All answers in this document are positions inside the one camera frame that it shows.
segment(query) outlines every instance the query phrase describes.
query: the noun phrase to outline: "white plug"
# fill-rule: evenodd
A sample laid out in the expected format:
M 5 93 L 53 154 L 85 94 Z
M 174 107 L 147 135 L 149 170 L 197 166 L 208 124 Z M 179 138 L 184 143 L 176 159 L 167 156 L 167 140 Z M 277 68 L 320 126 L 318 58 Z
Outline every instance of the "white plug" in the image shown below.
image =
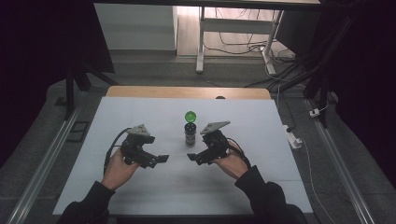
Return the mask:
M 288 128 L 288 125 L 283 125 L 283 129 L 285 130 L 285 134 L 288 138 L 291 148 L 297 150 L 301 147 L 301 143 L 303 141 L 300 138 L 297 139 L 292 132 L 288 132 Z
M 309 116 L 311 116 L 311 118 L 319 116 L 319 114 L 320 114 L 320 112 L 319 112 L 318 109 L 314 109 L 314 110 L 309 111 Z

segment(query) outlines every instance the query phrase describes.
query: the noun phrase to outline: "hand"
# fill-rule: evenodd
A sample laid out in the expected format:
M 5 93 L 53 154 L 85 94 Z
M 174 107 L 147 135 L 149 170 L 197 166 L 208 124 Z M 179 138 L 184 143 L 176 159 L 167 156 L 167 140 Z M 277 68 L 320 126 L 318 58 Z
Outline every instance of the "hand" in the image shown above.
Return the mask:
M 234 142 L 228 141 L 231 146 L 241 150 Z M 229 149 L 229 152 L 226 157 L 215 159 L 212 162 L 217 164 L 221 170 L 224 171 L 230 177 L 234 179 L 238 179 L 242 174 L 244 174 L 248 170 L 248 166 L 244 161 L 239 157 L 239 155 L 233 150 Z
M 136 162 L 131 165 L 126 164 L 120 149 L 117 149 L 108 163 L 102 184 L 108 189 L 116 190 L 132 177 L 139 166 L 140 164 Z

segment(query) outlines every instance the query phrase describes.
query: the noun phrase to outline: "white tabletop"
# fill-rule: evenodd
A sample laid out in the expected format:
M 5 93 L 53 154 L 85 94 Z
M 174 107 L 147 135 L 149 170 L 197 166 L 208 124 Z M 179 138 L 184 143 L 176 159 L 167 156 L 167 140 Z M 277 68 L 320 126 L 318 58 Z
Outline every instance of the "white tabletop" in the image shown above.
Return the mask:
M 265 181 L 279 184 L 288 203 L 312 213 L 304 185 L 272 100 L 204 100 L 104 97 L 98 107 L 75 166 L 55 207 L 60 215 L 73 201 L 81 201 L 101 180 L 106 151 L 125 128 L 144 123 L 155 142 L 143 148 L 168 154 L 167 163 L 139 168 L 110 201 L 112 215 L 245 215 L 252 214 L 248 198 L 216 164 L 198 166 L 187 153 L 206 149 L 200 134 L 195 147 L 184 144 L 184 115 L 197 114 L 198 131 L 208 122 L 229 120 L 221 128 L 238 142 Z

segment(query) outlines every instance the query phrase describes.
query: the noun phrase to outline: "black stand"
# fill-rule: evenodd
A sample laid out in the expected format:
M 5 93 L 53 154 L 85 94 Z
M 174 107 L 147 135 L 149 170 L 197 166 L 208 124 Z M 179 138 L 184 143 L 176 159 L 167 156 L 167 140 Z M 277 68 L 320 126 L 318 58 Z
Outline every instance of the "black stand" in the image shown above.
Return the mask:
M 348 12 L 345 15 L 345 18 L 342 21 L 341 27 L 339 28 L 338 32 L 336 33 L 335 37 L 332 39 L 330 46 L 327 48 L 325 54 L 321 58 L 318 65 L 311 69 L 308 72 L 305 72 L 301 76 L 293 79 L 291 82 L 281 86 L 279 88 L 280 92 L 283 92 L 304 80 L 311 78 L 308 82 L 308 85 L 305 87 L 303 91 L 303 95 L 305 98 L 311 99 L 317 94 L 320 90 L 320 102 L 319 102 L 319 110 L 326 107 L 327 101 L 327 93 L 328 93 L 328 76 L 326 74 L 326 66 L 329 63 L 330 58 L 334 54 L 335 50 L 337 49 L 338 45 L 340 44 L 341 40 L 347 33 L 349 27 L 351 26 L 352 22 L 355 20 L 357 16 L 358 9 L 361 8 L 365 0 L 358 1 L 356 6 L 347 9 Z M 326 124 L 326 110 L 322 110 L 318 116 L 320 122 L 322 123 L 324 128 L 327 128 Z
M 76 81 L 78 88 L 81 91 L 89 91 L 91 89 L 91 82 L 86 73 L 91 73 L 94 76 L 102 79 L 110 86 L 119 86 L 120 84 L 106 75 L 98 72 L 87 64 L 78 64 L 70 66 L 70 70 L 66 76 L 66 115 L 64 120 L 68 120 L 74 110 L 74 81 Z

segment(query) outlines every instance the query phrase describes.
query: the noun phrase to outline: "black sleeve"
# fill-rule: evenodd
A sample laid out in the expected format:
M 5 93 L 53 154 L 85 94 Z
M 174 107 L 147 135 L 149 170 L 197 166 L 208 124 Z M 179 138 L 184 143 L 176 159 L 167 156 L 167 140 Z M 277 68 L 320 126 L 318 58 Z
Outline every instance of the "black sleeve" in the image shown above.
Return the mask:
M 286 204 L 285 194 L 278 184 L 264 182 L 257 166 L 241 175 L 235 185 L 246 193 L 253 213 L 263 223 L 307 223 L 300 208 Z
M 108 202 L 115 191 L 103 186 L 95 181 L 90 192 L 80 203 L 70 203 L 58 220 L 58 224 L 79 224 L 79 223 L 107 223 Z

